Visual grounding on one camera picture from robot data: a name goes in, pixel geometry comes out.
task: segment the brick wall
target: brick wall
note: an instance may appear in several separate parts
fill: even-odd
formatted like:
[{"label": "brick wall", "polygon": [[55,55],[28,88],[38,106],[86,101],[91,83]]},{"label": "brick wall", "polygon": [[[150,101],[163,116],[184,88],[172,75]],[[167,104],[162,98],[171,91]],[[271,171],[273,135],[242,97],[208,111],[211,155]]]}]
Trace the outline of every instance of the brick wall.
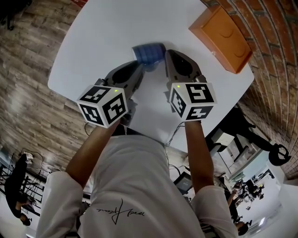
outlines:
[{"label": "brick wall", "polygon": [[298,178],[298,1],[202,0],[221,5],[250,45],[255,75],[239,104],[269,138],[284,145],[292,159],[282,166]]}]

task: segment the white cube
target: white cube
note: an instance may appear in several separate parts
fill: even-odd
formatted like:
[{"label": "white cube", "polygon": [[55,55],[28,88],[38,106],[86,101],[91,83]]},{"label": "white cube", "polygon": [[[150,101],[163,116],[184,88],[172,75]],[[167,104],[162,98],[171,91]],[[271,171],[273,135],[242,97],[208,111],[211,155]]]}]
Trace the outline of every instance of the white cube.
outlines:
[{"label": "white cube", "polygon": [[128,112],[123,88],[90,85],[77,104],[87,122],[105,128]]},{"label": "white cube", "polygon": [[216,97],[211,83],[173,83],[170,104],[182,121],[205,119],[214,105]]}]

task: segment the black chair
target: black chair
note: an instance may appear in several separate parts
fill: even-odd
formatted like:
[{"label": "black chair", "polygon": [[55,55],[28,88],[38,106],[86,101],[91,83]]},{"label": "black chair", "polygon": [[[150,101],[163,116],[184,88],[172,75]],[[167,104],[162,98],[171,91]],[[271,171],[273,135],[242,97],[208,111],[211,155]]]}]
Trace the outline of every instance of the black chair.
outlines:
[{"label": "black chair", "polygon": [[31,5],[32,0],[2,0],[0,3],[0,23],[4,25],[7,18],[7,29],[13,30],[14,26],[10,26],[13,16],[22,11],[26,6]]}]

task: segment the person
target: person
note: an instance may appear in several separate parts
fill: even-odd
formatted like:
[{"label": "person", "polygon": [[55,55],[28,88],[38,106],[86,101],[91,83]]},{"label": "person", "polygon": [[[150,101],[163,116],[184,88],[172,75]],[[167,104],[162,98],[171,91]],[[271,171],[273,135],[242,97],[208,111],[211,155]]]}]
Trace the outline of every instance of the person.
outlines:
[{"label": "person", "polygon": [[234,199],[234,197],[237,194],[237,190],[233,189],[233,191],[230,192],[228,190],[227,186],[224,184],[224,177],[219,177],[218,180],[221,182],[220,185],[224,188],[224,195],[227,199],[227,203],[228,203],[228,206],[230,209],[231,218],[238,230],[238,235],[242,236],[248,231],[248,224],[244,223],[242,221],[239,221],[240,219],[238,219],[238,211],[237,211],[237,207],[236,207],[236,202],[238,201],[238,199]]},{"label": "person", "polygon": [[247,186],[248,192],[253,198],[259,198],[260,200],[264,198],[264,194],[262,193],[264,186],[259,188],[255,186],[251,180],[245,182],[244,185]]},{"label": "person", "polygon": [[[96,127],[66,171],[48,176],[36,237],[73,237],[74,232],[81,238],[204,238],[204,233],[238,237],[224,190],[214,186],[213,163],[200,122],[185,122],[196,193],[192,207],[169,178],[164,147],[142,135],[112,136],[118,123],[108,129]],[[82,212],[88,180],[91,205]]]},{"label": "person", "polygon": [[32,154],[27,152],[22,154],[15,164],[12,174],[6,179],[4,184],[6,201],[10,210],[26,226],[30,225],[30,220],[25,214],[21,213],[21,207],[30,204],[30,202],[27,194],[21,191],[21,186],[26,176],[27,163],[31,164],[32,159]]}]

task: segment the black signature print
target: black signature print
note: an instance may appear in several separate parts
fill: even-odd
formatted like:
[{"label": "black signature print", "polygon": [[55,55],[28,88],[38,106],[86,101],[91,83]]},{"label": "black signature print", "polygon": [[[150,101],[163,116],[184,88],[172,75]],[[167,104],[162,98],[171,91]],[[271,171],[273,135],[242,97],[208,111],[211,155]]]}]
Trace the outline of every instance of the black signature print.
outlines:
[{"label": "black signature print", "polygon": [[123,205],[123,199],[121,199],[121,205],[120,205],[120,208],[119,210],[117,210],[117,207],[115,208],[115,210],[104,210],[104,209],[97,209],[97,211],[99,212],[107,212],[109,214],[114,214],[112,216],[112,220],[114,222],[114,224],[117,224],[117,221],[118,221],[118,217],[121,213],[124,213],[124,212],[127,212],[127,216],[129,217],[130,215],[132,214],[135,214],[135,215],[141,215],[141,216],[145,216],[144,215],[144,212],[134,212],[133,209],[128,209],[128,210],[125,210],[125,211],[121,211],[121,207]]}]

